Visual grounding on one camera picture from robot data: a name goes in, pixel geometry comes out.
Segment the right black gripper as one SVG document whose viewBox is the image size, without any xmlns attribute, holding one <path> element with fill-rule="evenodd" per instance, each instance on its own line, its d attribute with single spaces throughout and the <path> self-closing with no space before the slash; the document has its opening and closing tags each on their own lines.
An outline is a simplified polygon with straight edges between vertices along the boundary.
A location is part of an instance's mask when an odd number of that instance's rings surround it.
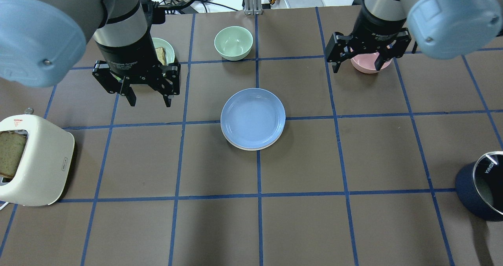
<svg viewBox="0 0 503 266">
<path fill-rule="evenodd" d="M 392 58 L 401 58 L 411 41 L 408 28 L 383 28 L 358 19 L 351 34 L 336 31 L 331 35 L 325 47 L 325 58 L 332 65 L 332 72 L 337 74 L 341 64 L 356 55 L 379 53 L 374 66 L 375 70 L 380 71 Z"/>
</svg>

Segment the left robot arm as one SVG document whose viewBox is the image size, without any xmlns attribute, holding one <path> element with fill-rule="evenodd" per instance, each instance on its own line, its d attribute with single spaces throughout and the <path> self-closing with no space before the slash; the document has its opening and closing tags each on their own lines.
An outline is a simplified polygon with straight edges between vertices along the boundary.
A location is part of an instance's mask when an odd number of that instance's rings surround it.
<svg viewBox="0 0 503 266">
<path fill-rule="evenodd" d="M 57 85 L 90 39 L 102 53 L 93 77 L 136 105 L 132 85 L 147 85 L 165 105 L 180 94 L 181 66 L 162 62 L 151 26 L 165 22 L 152 0 L 1 0 L 1 78 L 30 87 Z"/>
</svg>

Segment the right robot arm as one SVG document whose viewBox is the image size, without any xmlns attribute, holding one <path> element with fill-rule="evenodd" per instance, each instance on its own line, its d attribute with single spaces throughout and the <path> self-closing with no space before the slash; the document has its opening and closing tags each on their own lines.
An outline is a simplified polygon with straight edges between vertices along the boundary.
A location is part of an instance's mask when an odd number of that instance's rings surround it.
<svg viewBox="0 0 503 266">
<path fill-rule="evenodd" d="M 433 59 L 452 59 L 481 49 L 502 35 L 502 0 L 361 0 L 349 35 L 335 32 L 325 48 L 334 73 L 356 55 L 401 58 L 410 41 Z"/>
</svg>

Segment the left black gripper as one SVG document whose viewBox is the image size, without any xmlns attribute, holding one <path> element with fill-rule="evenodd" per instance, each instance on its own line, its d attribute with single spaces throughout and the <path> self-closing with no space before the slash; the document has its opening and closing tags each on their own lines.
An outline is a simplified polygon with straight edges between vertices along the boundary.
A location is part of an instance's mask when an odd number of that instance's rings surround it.
<svg viewBox="0 0 503 266">
<path fill-rule="evenodd" d="M 108 92 L 124 96 L 129 105 L 136 105 L 132 84 L 146 84 L 162 94 L 166 107 L 171 107 L 173 96 L 180 94 L 181 65 L 173 62 L 163 66 L 156 56 L 150 34 L 127 46 L 105 46 L 97 43 L 108 71 L 94 70 L 93 77 Z"/>
</svg>

